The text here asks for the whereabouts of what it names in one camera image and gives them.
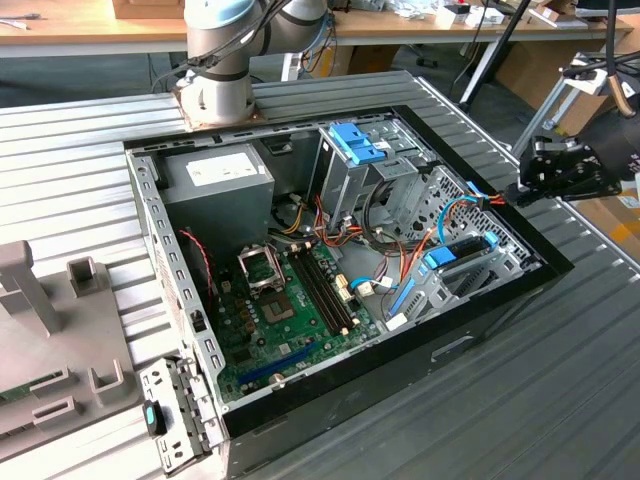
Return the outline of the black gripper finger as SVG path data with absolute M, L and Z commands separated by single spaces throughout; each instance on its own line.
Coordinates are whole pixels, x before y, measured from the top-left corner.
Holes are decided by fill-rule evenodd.
M 567 174 L 559 177 L 539 174 L 527 182 L 521 178 L 516 183 L 509 184 L 503 191 L 503 198 L 512 205 L 529 206 L 543 199 L 588 200 L 615 196 L 621 191 L 619 180 L 602 173 Z
M 535 136 L 531 153 L 521 159 L 519 181 L 524 186 L 567 186 L 600 173 L 600 161 L 576 138 L 555 141 Z

